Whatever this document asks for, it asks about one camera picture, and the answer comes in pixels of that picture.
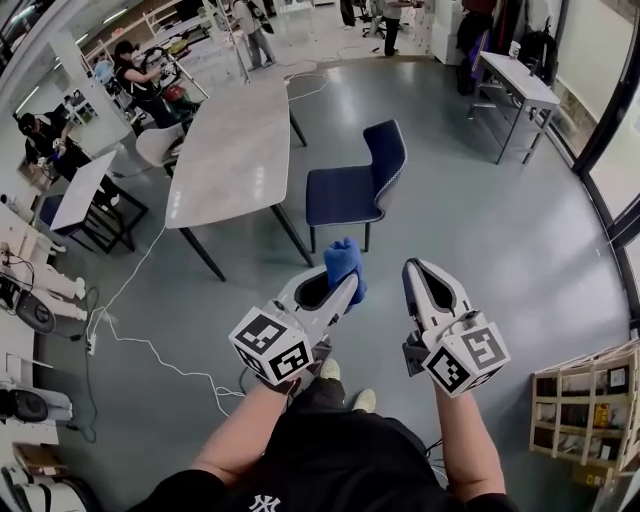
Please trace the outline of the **black window frame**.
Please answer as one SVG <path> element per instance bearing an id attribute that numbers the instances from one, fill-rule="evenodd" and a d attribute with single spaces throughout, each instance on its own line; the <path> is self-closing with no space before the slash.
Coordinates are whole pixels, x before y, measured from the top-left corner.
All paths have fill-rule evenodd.
<path id="1" fill-rule="evenodd" d="M 617 217 L 613 217 L 591 177 L 596 164 L 622 126 L 640 88 L 640 0 L 629 2 L 634 8 L 633 31 L 620 77 L 586 147 L 574 162 L 572 172 L 584 186 L 603 227 L 606 244 L 614 258 L 628 306 L 629 336 L 634 337 L 640 332 L 640 291 L 634 283 L 626 247 L 640 236 L 640 193 Z"/>

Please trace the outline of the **coat rack with clothes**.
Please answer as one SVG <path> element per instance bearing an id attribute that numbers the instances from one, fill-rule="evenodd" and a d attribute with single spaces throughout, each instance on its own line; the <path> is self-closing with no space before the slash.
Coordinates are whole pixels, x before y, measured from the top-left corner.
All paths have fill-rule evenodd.
<path id="1" fill-rule="evenodd" d="M 461 5 L 463 17 L 458 27 L 456 49 L 462 57 L 456 68 L 456 84 L 457 91 L 467 96 L 484 77 L 480 54 L 490 48 L 502 0 L 461 0 Z"/>

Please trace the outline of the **person's right forearm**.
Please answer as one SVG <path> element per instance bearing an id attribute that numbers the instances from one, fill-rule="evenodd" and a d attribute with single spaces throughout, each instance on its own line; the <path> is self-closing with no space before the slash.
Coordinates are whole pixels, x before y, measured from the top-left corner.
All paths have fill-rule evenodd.
<path id="1" fill-rule="evenodd" d="M 442 450 L 449 486 L 466 503 L 478 496 L 504 494 L 498 451 L 471 393 L 450 398 L 435 386 Z"/>

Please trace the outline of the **blue wiping cloth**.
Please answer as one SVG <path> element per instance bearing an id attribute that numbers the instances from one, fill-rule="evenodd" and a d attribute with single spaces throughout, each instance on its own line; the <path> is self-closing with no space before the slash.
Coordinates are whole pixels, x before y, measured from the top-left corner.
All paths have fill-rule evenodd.
<path id="1" fill-rule="evenodd" d="M 351 274 L 357 276 L 358 285 L 346 309 L 349 312 L 353 306 L 360 304 L 365 299 L 367 292 L 361 251 L 357 241 L 351 236 L 334 241 L 324 250 L 323 260 L 331 290 L 336 289 L 345 277 Z"/>

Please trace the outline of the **navy blue chair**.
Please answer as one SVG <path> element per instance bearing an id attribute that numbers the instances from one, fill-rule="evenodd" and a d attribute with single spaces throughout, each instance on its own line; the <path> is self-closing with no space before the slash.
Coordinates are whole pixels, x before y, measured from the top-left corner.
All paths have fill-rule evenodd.
<path id="1" fill-rule="evenodd" d="M 317 248 L 317 228 L 360 224 L 368 251 L 371 225 L 385 217 L 392 202 L 407 162 L 399 124 L 394 119 L 378 123 L 365 128 L 363 137 L 371 155 L 369 164 L 315 169 L 307 176 L 306 222 L 312 252 Z"/>

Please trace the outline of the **white plastic chair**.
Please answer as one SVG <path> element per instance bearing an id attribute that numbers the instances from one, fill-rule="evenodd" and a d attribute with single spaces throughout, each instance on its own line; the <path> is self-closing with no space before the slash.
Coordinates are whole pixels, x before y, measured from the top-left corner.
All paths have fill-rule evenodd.
<path id="1" fill-rule="evenodd" d="M 168 128 L 143 131 L 136 140 L 139 155 L 153 167 L 164 167 L 177 163 L 185 139 L 182 123 Z"/>

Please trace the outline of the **black backpack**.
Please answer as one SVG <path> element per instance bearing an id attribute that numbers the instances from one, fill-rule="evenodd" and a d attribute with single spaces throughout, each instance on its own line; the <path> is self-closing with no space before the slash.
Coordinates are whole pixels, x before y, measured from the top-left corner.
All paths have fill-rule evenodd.
<path id="1" fill-rule="evenodd" d="M 527 32 L 521 39 L 518 59 L 542 82 L 551 86 L 558 66 L 558 44 L 545 31 Z"/>

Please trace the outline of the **person's left forearm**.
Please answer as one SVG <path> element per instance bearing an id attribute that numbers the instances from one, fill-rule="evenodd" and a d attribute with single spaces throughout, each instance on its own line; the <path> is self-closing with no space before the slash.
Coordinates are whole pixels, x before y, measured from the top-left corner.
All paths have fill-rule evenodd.
<path id="1" fill-rule="evenodd" d="M 263 455 L 288 397 L 256 384 L 205 443 L 191 468 L 230 486 Z"/>

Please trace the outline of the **white-top black-frame side table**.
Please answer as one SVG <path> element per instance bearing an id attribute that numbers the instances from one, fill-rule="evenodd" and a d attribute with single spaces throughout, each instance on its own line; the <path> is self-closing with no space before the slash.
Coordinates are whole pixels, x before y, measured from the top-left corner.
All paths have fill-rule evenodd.
<path id="1" fill-rule="evenodd" d="M 81 167 L 62 195 L 46 197 L 40 209 L 40 220 L 53 232 L 71 238 L 85 248 L 88 246 L 75 237 L 82 233 L 102 252 L 109 254 L 118 244 L 133 252 L 133 229 L 149 209 L 118 186 L 120 199 L 138 209 L 129 221 L 111 204 L 107 212 L 94 201 L 101 180 L 118 155 L 112 150 Z"/>

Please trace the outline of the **grey metal desk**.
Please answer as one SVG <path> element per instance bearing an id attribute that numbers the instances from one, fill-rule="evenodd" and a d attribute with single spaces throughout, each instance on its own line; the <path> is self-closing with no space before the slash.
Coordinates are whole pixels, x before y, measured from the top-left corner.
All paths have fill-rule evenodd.
<path id="1" fill-rule="evenodd" d="M 559 97 L 521 61 L 506 55 L 479 52 L 477 70 L 467 118 L 493 111 L 493 118 L 508 127 L 494 133 L 500 143 L 495 163 L 517 154 L 528 164 L 548 131 Z"/>

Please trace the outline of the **white carved furniture piece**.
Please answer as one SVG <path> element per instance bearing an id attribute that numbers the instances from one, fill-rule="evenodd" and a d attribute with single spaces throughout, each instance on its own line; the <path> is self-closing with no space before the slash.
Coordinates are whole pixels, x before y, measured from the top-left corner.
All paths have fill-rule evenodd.
<path id="1" fill-rule="evenodd" d="M 29 260 L 32 269 L 31 293 L 39 299 L 56 317 L 68 317 L 86 321 L 88 312 L 72 300 L 86 297 L 86 282 L 82 277 L 71 280 L 58 272 L 51 264 Z"/>

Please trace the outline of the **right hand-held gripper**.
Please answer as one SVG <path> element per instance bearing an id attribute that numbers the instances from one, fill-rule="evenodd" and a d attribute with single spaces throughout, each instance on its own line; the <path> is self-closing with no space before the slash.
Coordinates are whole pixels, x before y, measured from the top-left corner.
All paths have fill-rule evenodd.
<path id="1" fill-rule="evenodd" d="M 418 329 L 402 345 L 411 376 L 425 372 L 455 398 L 487 383 L 511 361 L 497 325 L 482 311 L 471 310 L 466 291 L 453 275 L 411 258 L 404 264 L 402 281 Z"/>

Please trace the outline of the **white cabinet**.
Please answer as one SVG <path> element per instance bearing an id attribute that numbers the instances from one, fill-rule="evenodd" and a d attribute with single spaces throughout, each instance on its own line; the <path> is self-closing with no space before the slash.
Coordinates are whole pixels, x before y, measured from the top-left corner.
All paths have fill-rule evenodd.
<path id="1" fill-rule="evenodd" d="M 462 0 L 435 0 L 431 52 L 445 66 L 457 66 L 463 57 L 457 48 L 457 33 L 463 17 Z"/>

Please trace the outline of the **cardboard box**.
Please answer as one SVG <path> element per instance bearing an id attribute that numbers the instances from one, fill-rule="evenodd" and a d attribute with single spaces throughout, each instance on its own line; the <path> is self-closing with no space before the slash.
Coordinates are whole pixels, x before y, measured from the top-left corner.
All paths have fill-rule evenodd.
<path id="1" fill-rule="evenodd" d="M 67 466 L 56 452 L 45 444 L 14 443 L 16 462 L 32 476 L 59 476 L 67 473 Z"/>

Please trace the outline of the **white metal shelving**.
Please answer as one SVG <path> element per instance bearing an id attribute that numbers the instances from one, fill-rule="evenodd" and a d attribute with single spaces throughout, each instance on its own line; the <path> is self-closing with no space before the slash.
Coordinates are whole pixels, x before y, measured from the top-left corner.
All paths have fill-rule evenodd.
<path id="1" fill-rule="evenodd" d="M 202 56 L 217 59 L 226 74 L 234 73 L 233 42 L 221 0 L 129 1 L 131 6 L 118 8 L 79 42 L 87 59 L 112 54 L 123 40 L 143 53 L 156 46 L 168 47 L 182 38 L 188 47 L 203 42 Z"/>

